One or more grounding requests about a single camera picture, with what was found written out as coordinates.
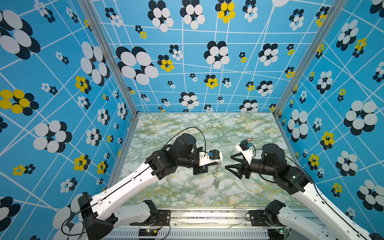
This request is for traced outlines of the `grey metal key ring plate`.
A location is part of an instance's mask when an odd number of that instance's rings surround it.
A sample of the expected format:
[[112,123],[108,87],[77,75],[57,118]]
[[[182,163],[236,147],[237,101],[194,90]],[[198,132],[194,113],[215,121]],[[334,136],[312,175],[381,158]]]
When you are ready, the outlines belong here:
[[216,168],[214,169],[213,171],[213,185],[215,187],[215,191],[217,191],[219,189],[219,184],[220,184],[220,180],[219,180],[219,170],[220,168],[222,167],[222,164],[221,163],[218,163]]

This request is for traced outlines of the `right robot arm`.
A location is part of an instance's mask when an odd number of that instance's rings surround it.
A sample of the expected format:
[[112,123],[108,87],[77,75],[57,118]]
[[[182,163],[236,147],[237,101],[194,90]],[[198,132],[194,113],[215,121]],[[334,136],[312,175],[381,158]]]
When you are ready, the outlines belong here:
[[272,176],[273,182],[289,195],[302,202],[323,223],[308,220],[274,200],[265,208],[263,219],[270,225],[281,224],[310,240],[381,240],[377,233],[369,233],[336,207],[315,185],[313,179],[300,167],[287,163],[283,149],[276,144],[266,144],[261,158],[255,159],[255,148],[247,141],[237,147],[238,153],[231,156],[237,161],[226,170],[239,179],[249,179],[252,173]]

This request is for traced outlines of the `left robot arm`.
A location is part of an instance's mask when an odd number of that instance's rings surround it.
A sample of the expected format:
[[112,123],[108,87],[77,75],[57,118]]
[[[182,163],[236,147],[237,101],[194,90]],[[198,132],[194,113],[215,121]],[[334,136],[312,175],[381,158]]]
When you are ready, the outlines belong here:
[[78,202],[88,239],[100,240],[114,228],[124,225],[148,226],[154,223],[158,210],[153,201],[145,200],[130,207],[123,204],[141,190],[173,174],[178,167],[191,168],[196,176],[207,173],[209,166],[222,161],[220,151],[206,152],[196,143],[192,135],[182,134],[173,144],[166,144],[155,151],[128,177],[107,190],[93,196],[84,193]]

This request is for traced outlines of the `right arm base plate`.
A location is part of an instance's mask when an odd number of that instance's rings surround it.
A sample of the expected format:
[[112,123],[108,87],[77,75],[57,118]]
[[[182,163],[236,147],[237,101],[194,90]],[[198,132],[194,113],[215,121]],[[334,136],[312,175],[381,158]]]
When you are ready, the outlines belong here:
[[272,219],[269,220],[264,210],[250,210],[245,213],[245,219],[251,222],[252,227],[286,227],[279,222],[277,217],[272,217]]

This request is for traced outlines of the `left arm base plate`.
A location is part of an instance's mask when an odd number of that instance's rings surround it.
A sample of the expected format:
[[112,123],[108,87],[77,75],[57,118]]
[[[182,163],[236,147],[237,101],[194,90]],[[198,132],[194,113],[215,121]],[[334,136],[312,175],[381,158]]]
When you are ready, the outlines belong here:
[[169,226],[171,220],[171,210],[158,210],[156,214],[142,222],[131,223],[130,226]]

